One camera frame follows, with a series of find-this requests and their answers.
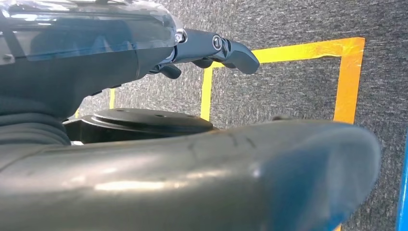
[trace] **blue object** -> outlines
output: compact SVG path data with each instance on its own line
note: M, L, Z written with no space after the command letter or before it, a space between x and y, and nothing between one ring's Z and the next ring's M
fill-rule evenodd
M401 191L399 195L396 231L408 230L408 134L405 145L404 166L401 177Z

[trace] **transparent plastic cover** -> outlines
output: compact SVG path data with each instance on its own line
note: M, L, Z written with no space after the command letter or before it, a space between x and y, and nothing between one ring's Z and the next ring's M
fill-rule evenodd
M164 6L143 0L0 0L0 8L0 55L12 57L1 64L172 47L182 29Z

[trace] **orange tape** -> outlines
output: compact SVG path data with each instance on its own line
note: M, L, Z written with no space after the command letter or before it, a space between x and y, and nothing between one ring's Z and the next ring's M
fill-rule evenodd
M356 112L364 44L364 38L344 38L268 48L253 52L262 64L317 59L323 56L341 57L336 107L334 109L333 118L335 121L353 123ZM223 67L223 65L213 63L213 65L204 72L201 118L206 120L210 119L212 72L213 68L216 67Z

